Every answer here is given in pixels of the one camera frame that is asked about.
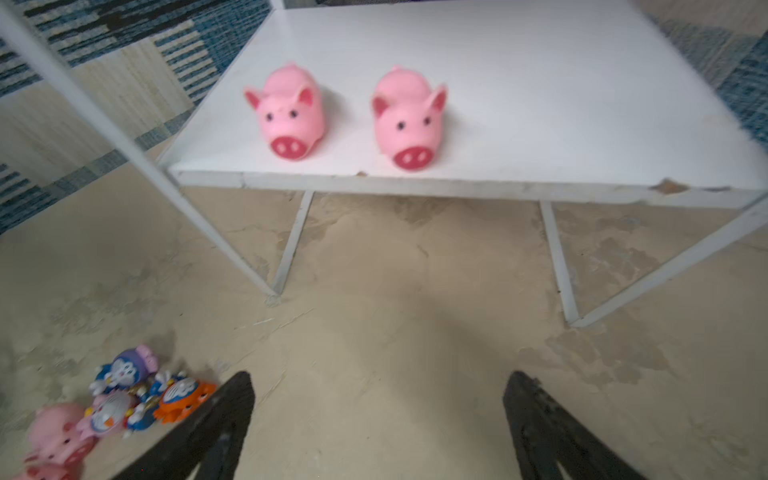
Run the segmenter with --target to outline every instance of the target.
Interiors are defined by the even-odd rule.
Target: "concrete floor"
[[[271,278],[300,194],[186,192]],[[733,213],[557,216],[586,311]],[[767,283],[763,230],[569,329],[536,204],[319,195],[270,308],[123,166],[0,237],[0,478],[36,408],[87,401],[93,368],[139,342],[203,378],[250,372],[242,479],[518,478],[500,399],[515,369],[649,478],[766,478]],[[166,431],[103,441],[84,478]]]

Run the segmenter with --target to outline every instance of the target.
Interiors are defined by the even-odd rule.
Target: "white table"
[[[244,86],[260,87],[288,61],[313,73],[329,119],[322,143],[300,162],[268,150],[242,94]],[[373,138],[369,100],[393,65],[449,86],[444,144],[437,161],[416,173],[395,167]],[[143,155],[124,154],[269,294],[283,289],[315,190],[540,201],[565,317],[575,326],[600,319],[768,223],[765,153],[625,0],[456,0],[273,11],[161,166],[181,186],[306,190],[274,290]],[[580,316],[552,201],[744,213]]]

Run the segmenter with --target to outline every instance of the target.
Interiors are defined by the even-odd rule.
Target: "white shelf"
[[[243,87],[295,61],[329,131],[275,157]],[[446,83],[444,144],[413,173],[383,157],[369,107],[393,66]],[[768,159],[624,0],[469,0],[274,11],[161,159],[181,185],[742,207]],[[664,178],[690,186],[651,187]]]

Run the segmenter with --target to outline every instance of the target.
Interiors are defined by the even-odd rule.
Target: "pink and white toy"
[[[43,463],[31,465],[23,473],[16,475],[13,480],[74,480],[76,475],[61,465]]]
[[[93,407],[88,409],[75,428],[83,440],[122,432],[138,403],[139,400],[125,390],[114,390],[109,395],[96,396]]]
[[[294,64],[278,68],[264,89],[246,87],[245,98],[259,115],[261,133],[286,160],[301,160],[326,133],[323,99],[312,75]]]
[[[444,85],[433,91],[416,71],[394,67],[384,75],[371,101],[382,153],[405,170],[429,165],[442,139],[447,100]]]
[[[83,439],[76,431],[84,409],[74,403],[58,403],[37,411],[27,438],[33,450],[25,462],[75,465],[94,448],[95,439]]]

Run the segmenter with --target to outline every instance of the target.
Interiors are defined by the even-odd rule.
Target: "metal bar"
[[[552,203],[542,200],[541,217],[544,219],[544,232],[547,234],[549,242],[549,251],[552,255],[552,266],[554,267],[554,278],[558,283],[560,299],[563,303],[563,314],[567,323],[573,323],[579,320],[578,309],[574,291],[571,287],[571,277],[568,275],[568,264],[565,262],[563,246],[560,243],[560,233],[558,232],[558,223],[554,219]]]
[[[0,35],[10,47],[21,55],[41,77],[72,105],[72,107],[115,148],[120,151],[195,227],[219,247],[232,263],[237,266],[250,281],[267,295],[276,293],[261,276],[232,248],[224,237],[198,212],[184,195],[168,180],[139,148],[132,138],[126,135],[118,125],[99,107],[88,92],[69,74],[69,65],[26,25],[16,12],[5,2],[0,1]]]
[[[619,292],[606,303],[603,303],[598,308],[589,312],[584,318],[573,322],[572,325],[587,326],[597,322],[607,314],[612,313],[632,300],[635,300],[648,290],[661,285],[678,273],[696,265],[709,255],[731,245],[733,242],[766,224],[768,224],[768,196],[758,200],[751,207],[745,209],[741,215],[726,223],[720,229],[711,233],[683,253],[680,253],[672,260],[669,260],[654,272],[649,273],[630,285],[627,289]]]
[[[301,231],[304,228],[304,222],[306,222],[306,215],[310,212],[310,205],[312,204],[312,197],[314,195],[314,191],[307,190],[304,192],[304,196],[301,197],[299,211],[296,212],[296,221],[293,222],[293,228],[288,236],[286,249],[283,251],[283,258],[280,260],[280,265],[277,267],[275,281],[272,284],[272,288],[274,288],[278,294],[283,293],[283,289],[286,286],[290,265],[293,262],[293,255],[296,254],[296,247],[299,245]]]

